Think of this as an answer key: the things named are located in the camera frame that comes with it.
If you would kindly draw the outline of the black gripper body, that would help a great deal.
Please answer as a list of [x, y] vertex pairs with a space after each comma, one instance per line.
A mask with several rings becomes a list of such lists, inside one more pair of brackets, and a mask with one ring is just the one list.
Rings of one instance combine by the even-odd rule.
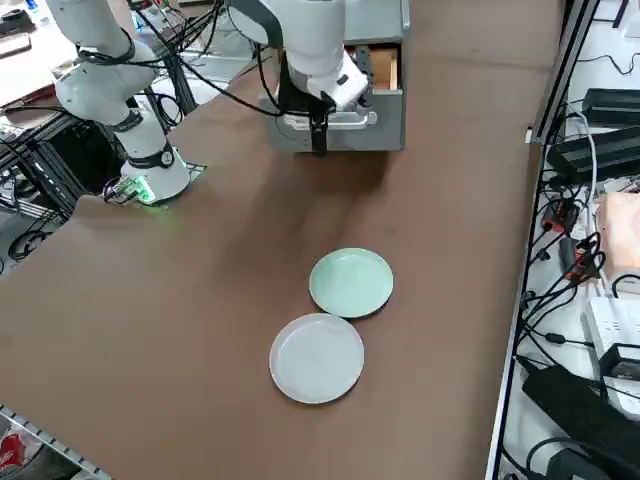
[[278, 104], [280, 110], [287, 114], [319, 117], [335, 112], [335, 102], [325, 92], [318, 98], [300, 90], [292, 80], [289, 62], [285, 52], [279, 55], [280, 73], [278, 82]]

